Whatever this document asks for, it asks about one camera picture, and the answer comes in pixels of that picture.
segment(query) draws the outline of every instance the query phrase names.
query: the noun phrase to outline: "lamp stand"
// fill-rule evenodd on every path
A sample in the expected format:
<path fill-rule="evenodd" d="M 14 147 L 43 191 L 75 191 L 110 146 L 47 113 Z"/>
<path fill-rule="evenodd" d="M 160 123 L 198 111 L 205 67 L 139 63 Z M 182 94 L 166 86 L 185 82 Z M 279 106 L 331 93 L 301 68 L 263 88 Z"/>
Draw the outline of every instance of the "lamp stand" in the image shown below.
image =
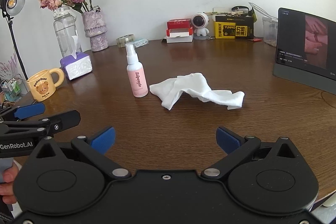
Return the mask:
<path fill-rule="evenodd" d="M 13 17 L 11 17 L 10 15 L 6 15 L 6 19 L 7 19 L 7 23 L 8 23 L 8 27 L 9 27 L 9 30 L 10 30 L 10 35 L 12 36 L 12 40 L 13 40 L 13 45 L 14 45 L 14 49 L 15 49 L 15 52 L 16 52 L 16 56 L 17 56 L 17 59 L 20 63 L 20 67 L 22 69 L 22 72 L 23 72 L 23 75 L 25 76 L 26 80 L 28 80 L 28 77 L 27 77 L 27 74 L 26 74 L 26 70 L 25 70 L 25 67 L 23 66 L 23 63 L 22 63 L 22 59 L 20 57 L 20 54 L 19 54 L 19 51 L 17 49 L 17 45 L 16 45 L 16 42 L 15 42 L 15 38 L 14 38 L 14 33 L 13 33 L 13 28 L 12 28 L 12 25 L 13 25 Z"/>

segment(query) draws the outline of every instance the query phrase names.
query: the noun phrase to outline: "white figurine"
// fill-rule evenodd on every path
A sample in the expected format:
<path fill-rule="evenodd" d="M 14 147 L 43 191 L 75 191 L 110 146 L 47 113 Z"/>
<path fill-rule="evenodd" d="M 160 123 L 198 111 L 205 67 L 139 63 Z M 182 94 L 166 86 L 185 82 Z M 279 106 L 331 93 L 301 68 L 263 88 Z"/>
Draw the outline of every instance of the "white figurine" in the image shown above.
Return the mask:
<path fill-rule="evenodd" d="M 209 17 L 205 13 L 197 13 L 192 18 L 192 23 L 195 26 L 194 33 L 199 37 L 206 37 L 209 30 L 206 28 L 209 24 Z"/>

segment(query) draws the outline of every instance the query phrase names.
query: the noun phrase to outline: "silver rivet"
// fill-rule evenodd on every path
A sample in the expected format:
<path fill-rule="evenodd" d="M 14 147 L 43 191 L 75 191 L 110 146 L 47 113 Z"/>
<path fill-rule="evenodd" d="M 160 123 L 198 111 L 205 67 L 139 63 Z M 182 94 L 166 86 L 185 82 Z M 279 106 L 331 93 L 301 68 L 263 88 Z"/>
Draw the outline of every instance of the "silver rivet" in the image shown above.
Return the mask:
<path fill-rule="evenodd" d="M 208 168 L 204 170 L 204 174 L 207 175 L 208 177 L 216 177 L 220 173 L 221 172 L 216 168 Z"/>
<path fill-rule="evenodd" d="M 128 175 L 128 170 L 125 168 L 117 168 L 112 171 L 112 174 L 116 177 L 124 177 Z"/>

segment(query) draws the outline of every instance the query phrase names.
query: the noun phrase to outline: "screen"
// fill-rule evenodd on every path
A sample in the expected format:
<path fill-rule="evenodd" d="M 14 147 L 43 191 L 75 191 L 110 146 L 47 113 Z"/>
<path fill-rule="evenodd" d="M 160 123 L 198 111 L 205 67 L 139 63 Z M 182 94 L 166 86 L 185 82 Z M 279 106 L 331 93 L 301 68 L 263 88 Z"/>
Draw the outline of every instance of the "screen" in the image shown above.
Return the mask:
<path fill-rule="evenodd" d="M 280 8 L 276 62 L 336 80 L 336 22 Z"/>

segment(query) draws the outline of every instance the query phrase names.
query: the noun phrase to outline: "plastic bin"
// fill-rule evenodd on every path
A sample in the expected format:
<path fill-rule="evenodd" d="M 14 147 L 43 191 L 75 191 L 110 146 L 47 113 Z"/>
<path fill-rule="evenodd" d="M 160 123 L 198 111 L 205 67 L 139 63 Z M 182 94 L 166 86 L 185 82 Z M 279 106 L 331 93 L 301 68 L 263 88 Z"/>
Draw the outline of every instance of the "plastic bin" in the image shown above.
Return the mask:
<path fill-rule="evenodd" d="M 263 17 L 262 24 L 264 26 L 264 42 L 276 47 L 278 37 L 278 20 L 270 17 Z"/>

